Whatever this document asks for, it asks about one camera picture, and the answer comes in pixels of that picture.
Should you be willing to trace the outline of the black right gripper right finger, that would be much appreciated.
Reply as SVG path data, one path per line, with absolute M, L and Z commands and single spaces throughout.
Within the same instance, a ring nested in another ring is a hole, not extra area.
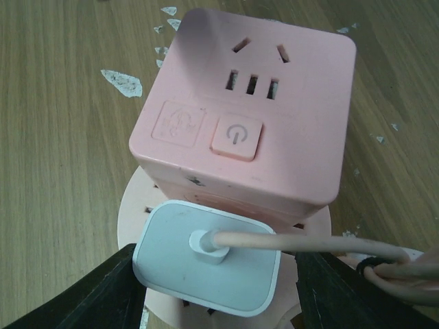
M 295 256 L 306 328 L 437 328 L 438 322 L 388 295 L 328 253 Z

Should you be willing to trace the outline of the pink round socket tower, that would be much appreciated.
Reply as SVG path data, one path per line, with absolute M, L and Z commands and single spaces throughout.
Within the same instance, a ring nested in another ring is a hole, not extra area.
M 155 207 L 190 202 L 275 233 L 331 235 L 357 48 L 341 34 L 196 8 L 181 20 L 134 126 L 138 162 L 123 194 L 120 247 Z M 290 328 L 300 312 L 293 256 L 281 253 L 271 304 L 253 317 L 147 288 L 172 328 Z

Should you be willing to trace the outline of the small grey white plug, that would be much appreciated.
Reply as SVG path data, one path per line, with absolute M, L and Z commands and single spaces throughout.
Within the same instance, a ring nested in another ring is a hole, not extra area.
M 207 252 L 201 238 L 217 231 L 274 234 L 254 219 L 169 200 L 150 213 L 134 249 L 137 280 L 160 293 L 231 315 L 262 313 L 274 297 L 281 253 L 241 247 Z

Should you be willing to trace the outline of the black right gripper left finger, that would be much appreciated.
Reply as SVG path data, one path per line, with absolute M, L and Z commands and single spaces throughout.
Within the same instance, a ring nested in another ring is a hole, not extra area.
M 7 328 L 139 328 L 146 288 L 132 268 L 128 244 L 67 290 Z

